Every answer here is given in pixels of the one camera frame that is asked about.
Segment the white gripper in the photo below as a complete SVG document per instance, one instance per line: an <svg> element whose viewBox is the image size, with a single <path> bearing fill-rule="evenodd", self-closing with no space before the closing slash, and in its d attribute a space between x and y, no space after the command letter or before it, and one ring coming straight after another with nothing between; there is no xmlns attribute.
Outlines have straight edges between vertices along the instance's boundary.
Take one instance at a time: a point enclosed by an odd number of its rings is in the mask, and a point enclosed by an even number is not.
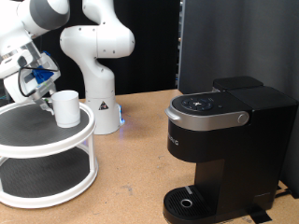
<svg viewBox="0 0 299 224"><path fill-rule="evenodd" d="M2 79L15 103L36 101L42 110L54 113L47 99L56 92L55 80L60 76L58 64L46 51L35 59L28 50L12 51L2 57Z"/></svg>

